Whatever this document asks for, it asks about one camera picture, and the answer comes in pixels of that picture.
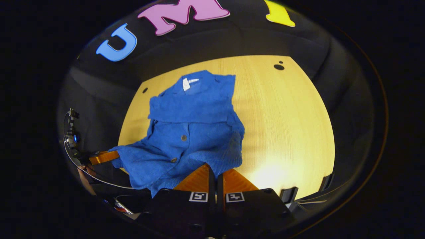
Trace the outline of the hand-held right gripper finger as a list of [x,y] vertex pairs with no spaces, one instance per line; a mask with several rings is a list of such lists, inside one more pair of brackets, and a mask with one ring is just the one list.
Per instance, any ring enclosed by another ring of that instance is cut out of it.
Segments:
[[202,165],[143,209],[143,225],[169,239],[206,239],[215,208],[214,174]]
[[257,188],[234,169],[217,179],[217,209],[223,239],[288,239],[296,222],[273,189]]

